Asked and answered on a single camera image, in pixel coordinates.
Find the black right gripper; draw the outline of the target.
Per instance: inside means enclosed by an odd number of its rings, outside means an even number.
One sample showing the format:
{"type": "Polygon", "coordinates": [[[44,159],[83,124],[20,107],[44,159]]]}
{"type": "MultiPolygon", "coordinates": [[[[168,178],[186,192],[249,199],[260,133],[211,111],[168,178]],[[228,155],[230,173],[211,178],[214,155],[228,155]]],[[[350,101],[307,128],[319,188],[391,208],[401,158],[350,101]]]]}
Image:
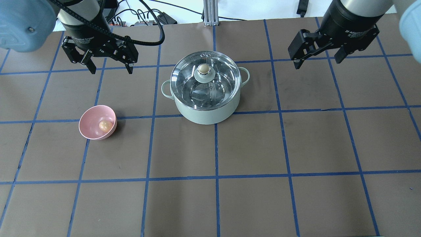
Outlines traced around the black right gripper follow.
{"type": "Polygon", "coordinates": [[[299,30],[288,46],[290,60],[300,69],[305,60],[325,51],[327,45],[339,48],[335,62],[340,64],[353,50],[365,50],[379,33],[376,26],[380,16],[365,17],[345,7],[329,7],[319,29],[311,33],[299,30]]]}

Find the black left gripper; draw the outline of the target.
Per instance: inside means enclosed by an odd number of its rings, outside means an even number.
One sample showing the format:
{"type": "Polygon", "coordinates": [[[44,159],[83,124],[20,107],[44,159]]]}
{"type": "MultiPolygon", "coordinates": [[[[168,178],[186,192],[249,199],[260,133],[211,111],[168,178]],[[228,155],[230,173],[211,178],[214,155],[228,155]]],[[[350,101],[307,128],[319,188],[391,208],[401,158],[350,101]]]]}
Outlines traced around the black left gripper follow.
{"type": "Polygon", "coordinates": [[[133,64],[138,62],[138,51],[134,44],[113,39],[93,29],[68,13],[62,13],[62,24],[68,36],[62,41],[62,49],[73,64],[86,66],[91,74],[96,73],[92,57],[116,58],[133,74],[133,64]]]}

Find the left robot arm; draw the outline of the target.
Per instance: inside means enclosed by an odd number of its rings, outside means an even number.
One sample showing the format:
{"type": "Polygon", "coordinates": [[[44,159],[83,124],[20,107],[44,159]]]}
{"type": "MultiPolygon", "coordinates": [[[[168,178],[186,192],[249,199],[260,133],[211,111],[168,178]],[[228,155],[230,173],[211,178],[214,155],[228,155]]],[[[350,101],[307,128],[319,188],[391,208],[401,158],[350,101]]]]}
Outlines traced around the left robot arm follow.
{"type": "Polygon", "coordinates": [[[1,48],[33,52],[42,47],[59,20],[68,36],[61,47],[71,63],[96,72],[94,57],[107,57],[124,64],[129,74],[138,61],[133,43],[110,36],[103,15],[104,1],[97,0],[2,0],[0,2],[1,48]]]}

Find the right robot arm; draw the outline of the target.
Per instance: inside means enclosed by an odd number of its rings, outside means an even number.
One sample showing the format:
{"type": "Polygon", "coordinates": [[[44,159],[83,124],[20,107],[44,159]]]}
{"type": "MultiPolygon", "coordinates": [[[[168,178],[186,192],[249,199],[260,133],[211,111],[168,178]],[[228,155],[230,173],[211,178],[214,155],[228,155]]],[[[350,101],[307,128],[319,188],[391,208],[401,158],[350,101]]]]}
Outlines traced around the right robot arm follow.
{"type": "Polygon", "coordinates": [[[392,6],[400,17],[400,34],[419,63],[419,0],[333,0],[320,27],[314,33],[299,30],[289,45],[288,53],[295,69],[300,69],[311,56],[326,50],[338,49],[334,56],[337,63],[355,51],[364,51],[380,32],[377,22],[392,6]]]}

